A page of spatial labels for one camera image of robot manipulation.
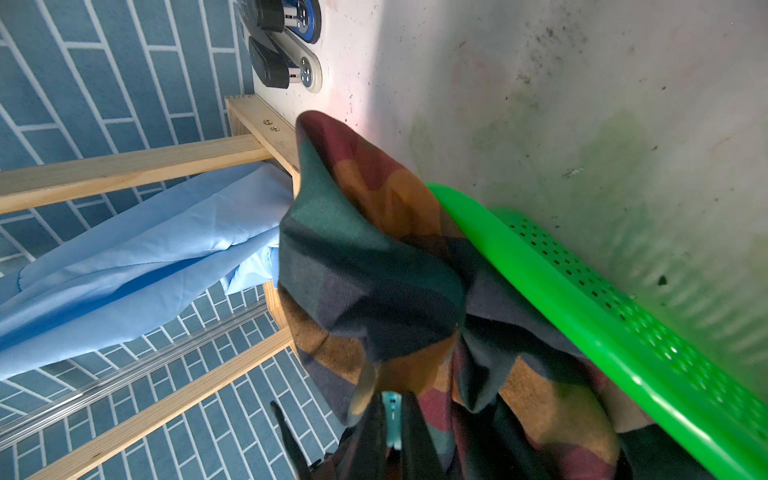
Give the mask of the blue black stapler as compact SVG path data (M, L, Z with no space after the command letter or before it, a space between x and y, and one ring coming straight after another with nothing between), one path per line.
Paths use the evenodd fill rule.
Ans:
M252 37L262 32L290 31L308 44L320 38L322 12L317 0L240 0L237 4Z

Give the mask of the light blue long-sleeve shirt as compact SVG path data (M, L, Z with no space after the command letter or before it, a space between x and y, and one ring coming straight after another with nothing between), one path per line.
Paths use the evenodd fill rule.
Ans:
M136 339L212 286L269 282L293 199L266 162L204 173L4 276L2 377Z

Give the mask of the teal clothespin shoulder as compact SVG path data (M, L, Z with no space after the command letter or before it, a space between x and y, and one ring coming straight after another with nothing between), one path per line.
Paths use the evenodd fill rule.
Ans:
M395 451L402 450L402 396L385 391L381 393L385 409L386 445Z

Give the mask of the plaid long-sleeve shirt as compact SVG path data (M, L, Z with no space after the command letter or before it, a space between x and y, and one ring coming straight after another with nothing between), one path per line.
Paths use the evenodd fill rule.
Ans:
M345 430L417 398L444 479L706 479L709 472L475 249L427 186L346 124L296 121L278 293ZM337 450L305 471L339 479Z

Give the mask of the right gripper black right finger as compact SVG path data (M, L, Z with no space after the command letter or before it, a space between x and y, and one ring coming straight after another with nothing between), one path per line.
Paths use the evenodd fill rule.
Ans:
M444 479L445 472L415 395L401 395L401 470L405 480Z

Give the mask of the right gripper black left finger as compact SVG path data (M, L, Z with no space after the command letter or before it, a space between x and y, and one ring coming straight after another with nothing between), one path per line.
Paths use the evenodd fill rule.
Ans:
M383 479L387 454L386 411L375 393L351 434L339 446L339 479Z

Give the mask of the white black stapler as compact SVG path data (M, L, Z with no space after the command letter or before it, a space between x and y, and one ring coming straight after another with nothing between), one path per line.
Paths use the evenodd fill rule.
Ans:
M310 93L320 92L323 76L319 59L292 32L259 30L256 36L246 36L246 45L251 66L265 87L288 89L301 84Z

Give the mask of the green plastic basket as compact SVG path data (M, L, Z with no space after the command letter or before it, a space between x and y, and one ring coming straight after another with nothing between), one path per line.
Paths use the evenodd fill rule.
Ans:
M490 264L719 479L767 476L767 406L514 209L430 191Z

